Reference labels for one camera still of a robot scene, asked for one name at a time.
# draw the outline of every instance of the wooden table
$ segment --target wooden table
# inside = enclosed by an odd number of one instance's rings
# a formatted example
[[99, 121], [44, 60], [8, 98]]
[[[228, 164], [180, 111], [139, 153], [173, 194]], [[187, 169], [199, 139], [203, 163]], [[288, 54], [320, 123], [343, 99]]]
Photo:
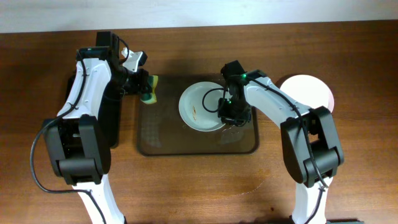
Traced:
[[[327, 219], [398, 220], [398, 21], [115, 30], [145, 50], [151, 74], [216, 73], [238, 59], [276, 82], [291, 74], [321, 78], [335, 96], [345, 153], [326, 206]], [[63, 105], [75, 50], [95, 31], [0, 35], [0, 222], [89, 223], [76, 194], [52, 195], [29, 170], [32, 140]], [[287, 218], [295, 183], [282, 160], [280, 132], [259, 115], [261, 145], [248, 156], [143, 157], [134, 144], [136, 96], [123, 99], [120, 145], [112, 150], [113, 194], [129, 223], [238, 223]], [[69, 189], [52, 172], [43, 140], [37, 175]]]

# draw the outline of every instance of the cable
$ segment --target cable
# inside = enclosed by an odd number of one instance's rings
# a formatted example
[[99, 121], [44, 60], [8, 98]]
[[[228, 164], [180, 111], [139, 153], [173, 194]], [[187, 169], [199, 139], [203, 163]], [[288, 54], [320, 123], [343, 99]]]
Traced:
[[129, 49], [128, 44], [127, 44], [122, 38], [119, 37], [119, 41], [122, 42], [122, 43], [126, 46], [126, 48], [127, 48], [127, 55], [126, 55], [126, 57], [125, 57], [124, 59], [122, 59], [122, 60], [119, 61], [119, 64], [121, 65], [121, 64], [123, 64], [124, 62], [126, 62], [127, 59], [129, 58], [129, 56], [130, 56], [130, 49]]
[[80, 58], [80, 62], [81, 62], [81, 66], [83, 67], [83, 81], [81, 83], [81, 87], [80, 87], [80, 91], [79, 94], [77, 95], [76, 101], [70, 105], [70, 108], [62, 113], [61, 115], [57, 116], [55, 119], [53, 119], [52, 121], [50, 121], [49, 123], [47, 123], [37, 134], [35, 139], [33, 140], [32, 143], [32, 147], [30, 149], [30, 172], [32, 173], [32, 177], [34, 182], [36, 183], [36, 185], [42, 189], [44, 192], [46, 193], [50, 193], [50, 194], [68, 194], [68, 193], [84, 193], [87, 194], [87, 196], [89, 196], [89, 198], [91, 199], [91, 201], [93, 202], [94, 206], [97, 208], [99, 214], [101, 215], [101, 218], [103, 220], [103, 223], [106, 224], [106, 220], [105, 220], [105, 216], [103, 214], [103, 212], [100, 209], [100, 206], [98, 206], [97, 202], [95, 201], [93, 195], [91, 194], [91, 191], [89, 190], [50, 190], [50, 189], [46, 189], [37, 179], [36, 173], [35, 173], [35, 168], [34, 168], [34, 152], [35, 152], [35, 147], [37, 144], [37, 141], [39, 140], [40, 136], [44, 133], [45, 130], [47, 130], [47, 128], [49, 128], [50, 126], [53, 126], [55, 124], [57, 124], [64, 116], [66, 116], [67, 114], [69, 114], [70, 112], [72, 112], [75, 108], [76, 105], [79, 103], [81, 95], [83, 94], [83, 89], [85, 87], [85, 83], [86, 83], [86, 77], [87, 77], [87, 72], [86, 72], [86, 66], [85, 63], [83, 61], [83, 58], [80, 55], [80, 52], [77, 51], [77, 55]]
[[290, 100], [289, 100], [288, 98], [286, 98], [286, 96], [284, 96], [283, 94], [281, 94], [281, 93], [278, 92], [277, 90], [274, 90], [274, 89], [271, 88], [270, 86], [264, 85], [264, 84], [262, 84], [261, 82], [255, 80], [255, 79], [253, 79], [253, 78], [251, 78], [251, 77], [246, 77], [246, 78], [247, 78], [248, 80], [253, 81], [253, 82], [257, 83], [258, 85], [264, 87], [266, 90], [269, 90], [269, 91], [275, 93], [276, 95], [279, 95], [279, 96], [280, 96], [282, 99], [284, 99], [284, 100], [287, 102], [287, 104], [289, 104], [289, 106], [291, 106], [292, 109], [296, 112], [296, 114], [297, 114], [297, 116], [298, 116], [298, 119], [300, 120], [301, 127], [302, 127], [303, 132], [304, 132], [305, 142], [307, 143], [308, 153], [310, 154], [310, 159], [311, 159], [312, 166], [314, 167], [315, 173], [316, 173], [316, 175], [317, 175], [319, 181], [322, 183], [322, 185], [323, 185], [325, 188], [328, 188], [329, 186], [328, 186], [328, 185], [326, 184], [326, 182], [323, 180], [322, 175], [321, 175], [321, 173], [320, 173], [320, 171], [319, 171], [318, 165], [317, 165], [317, 163], [315, 162], [315, 157], [313, 156], [313, 152], [312, 152], [312, 148], [311, 148], [311, 144], [310, 144], [310, 139], [308, 138], [308, 130], [307, 130], [307, 127], [304, 125], [303, 118], [301, 117], [301, 114], [300, 114], [299, 110], [297, 109], [297, 107], [296, 107], [292, 102], [290, 102]]
[[309, 224], [310, 221], [315, 217], [315, 215], [318, 212], [319, 206], [321, 205], [321, 199], [322, 199], [322, 194], [324, 193], [325, 189], [322, 187], [319, 188], [319, 194], [318, 194], [318, 200], [317, 204], [315, 205], [315, 209], [312, 212], [311, 216], [308, 218], [308, 220], [304, 224]]
[[[224, 92], [223, 92], [223, 101], [221, 102], [221, 105], [220, 105], [219, 107], [217, 107], [217, 109], [211, 111], [211, 110], [207, 109], [207, 107], [205, 106], [205, 98], [206, 98], [207, 94], [209, 94], [210, 92], [215, 91], [215, 90], [223, 90], [223, 91], [224, 91]], [[226, 88], [214, 88], [214, 89], [212, 89], [212, 90], [207, 91], [207, 92], [205, 93], [205, 95], [203, 96], [202, 100], [201, 100], [201, 104], [202, 104], [203, 108], [204, 108], [207, 112], [210, 112], [210, 113], [218, 112], [218, 111], [224, 106], [225, 92], [226, 92]]]

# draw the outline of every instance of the black cable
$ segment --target black cable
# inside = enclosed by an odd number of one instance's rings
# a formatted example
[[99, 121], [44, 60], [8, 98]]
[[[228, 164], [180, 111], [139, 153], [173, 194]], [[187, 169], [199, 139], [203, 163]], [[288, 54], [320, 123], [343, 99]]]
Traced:
[[97, 208], [99, 214], [101, 215], [101, 218], [103, 219], [103, 223], [106, 224], [106, 220], [105, 220], [105, 216], [103, 214], [103, 212], [100, 209], [100, 206], [98, 206], [98, 204], [96, 203], [94, 197], [91, 194], [91, 191], [89, 190], [50, 190], [50, 189], [46, 189], [37, 179], [36, 173], [35, 173], [35, 168], [34, 168], [34, 152], [35, 152], [35, 147], [37, 144], [37, 141], [39, 140], [40, 136], [44, 133], [45, 130], [47, 130], [47, 128], [49, 128], [50, 126], [53, 126], [55, 124], [57, 124], [64, 116], [66, 116], [67, 114], [69, 114], [70, 112], [72, 112], [75, 108], [76, 105], [79, 103], [81, 95], [83, 94], [83, 89], [85, 87], [85, 83], [86, 83], [86, 77], [87, 77], [87, 73], [86, 73], [86, 66], [85, 63], [83, 61], [83, 58], [80, 55], [80, 52], [77, 51], [77, 55], [80, 58], [80, 62], [81, 62], [81, 66], [83, 67], [83, 81], [81, 83], [81, 87], [80, 87], [80, 91], [79, 94], [77, 95], [76, 101], [70, 105], [70, 108], [62, 113], [61, 115], [57, 116], [56, 118], [54, 118], [52, 121], [50, 121], [49, 123], [47, 123], [37, 134], [35, 139], [33, 140], [32, 143], [32, 147], [30, 149], [30, 172], [32, 173], [32, 177], [34, 182], [36, 183], [36, 185], [42, 189], [44, 192], [46, 193], [50, 193], [50, 194], [68, 194], [68, 193], [84, 193], [87, 194], [87, 196], [89, 196], [89, 198], [91, 199], [91, 201], [93, 202], [94, 206]]
[[[207, 109], [207, 107], [205, 106], [205, 98], [206, 98], [207, 94], [209, 94], [209, 93], [211, 93], [212, 91], [215, 91], [215, 90], [223, 90], [223, 91], [224, 91], [224, 92], [223, 92], [223, 101], [221, 102], [221, 105], [220, 105], [219, 107], [217, 107], [217, 109], [211, 111], [211, 110]], [[201, 100], [201, 105], [203, 106], [203, 108], [204, 108], [207, 112], [210, 112], [210, 113], [218, 112], [218, 111], [224, 106], [225, 92], [226, 92], [226, 88], [214, 88], [214, 89], [212, 89], [212, 90], [207, 91], [207, 92], [205, 93], [205, 95], [203, 96], [202, 100]]]
[[124, 59], [122, 59], [122, 60], [119, 61], [119, 64], [121, 65], [121, 64], [123, 64], [124, 62], [126, 62], [127, 59], [129, 58], [129, 56], [130, 56], [130, 49], [129, 49], [128, 44], [127, 44], [122, 38], [119, 37], [119, 41], [122, 42], [122, 43], [126, 46], [126, 48], [127, 48], [127, 55], [126, 55], [126, 57], [125, 57]]
[[301, 117], [301, 114], [300, 114], [299, 110], [297, 109], [297, 107], [296, 107], [292, 102], [290, 102], [290, 100], [289, 100], [288, 98], [286, 98], [286, 96], [284, 96], [283, 94], [281, 94], [281, 93], [278, 92], [277, 90], [274, 90], [274, 89], [271, 88], [270, 86], [264, 85], [264, 84], [262, 84], [261, 82], [255, 80], [255, 79], [253, 79], [253, 78], [251, 78], [251, 77], [246, 77], [246, 78], [247, 78], [248, 80], [253, 81], [253, 82], [257, 83], [258, 85], [264, 87], [266, 90], [269, 90], [269, 91], [275, 93], [276, 95], [279, 95], [279, 96], [280, 96], [282, 99], [284, 99], [284, 100], [287, 102], [287, 104], [289, 104], [289, 106], [291, 106], [292, 109], [296, 112], [296, 114], [297, 114], [297, 116], [298, 116], [298, 119], [300, 120], [301, 127], [302, 127], [303, 132], [304, 132], [305, 142], [307, 143], [308, 153], [310, 154], [310, 159], [311, 159], [312, 166], [314, 167], [315, 173], [316, 173], [316, 175], [317, 175], [319, 181], [322, 183], [322, 185], [323, 185], [325, 188], [328, 188], [329, 186], [328, 186], [328, 185], [326, 184], [326, 182], [323, 180], [322, 175], [321, 175], [321, 173], [320, 173], [320, 171], [319, 171], [319, 168], [318, 168], [318, 166], [317, 166], [317, 163], [315, 162], [315, 157], [313, 156], [313, 152], [312, 152], [312, 148], [311, 148], [311, 144], [310, 144], [310, 139], [308, 138], [308, 130], [307, 130], [307, 127], [304, 125], [303, 118]]
[[323, 187], [319, 188], [319, 194], [318, 194], [318, 200], [317, 204], [315, 205], [315, 209], [312, 212], [311, 216], [308, 218], [308, 220], [304, 224], [309, 224], [310, 221], [315, 217], [315, 215], [318, 212], [319, 206], [321, 205], [321, 199], [322, 199], [322, 194], [324, 193], [325, 189]]

